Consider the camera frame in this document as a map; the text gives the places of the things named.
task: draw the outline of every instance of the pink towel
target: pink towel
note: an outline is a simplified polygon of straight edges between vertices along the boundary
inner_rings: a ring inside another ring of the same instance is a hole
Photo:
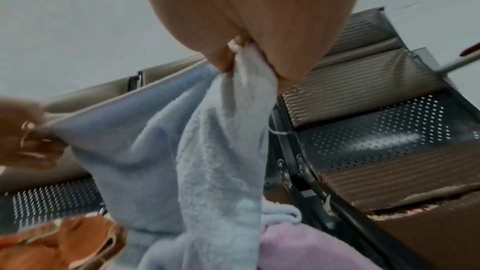
[[[347,243],[304,224],[262,228],[259,270],[380,270]]]

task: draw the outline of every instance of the hand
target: hand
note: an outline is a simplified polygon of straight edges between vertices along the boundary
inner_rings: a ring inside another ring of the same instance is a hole
[[[233,66],[227,43],[253,40],[282,93],[300,82],[341,33],[356,0],[150,0],[168,31],[220,71]]]
[[[39,104],[0,96],[0,166],[53,169],[66,145],[29,127],[44,122]]]

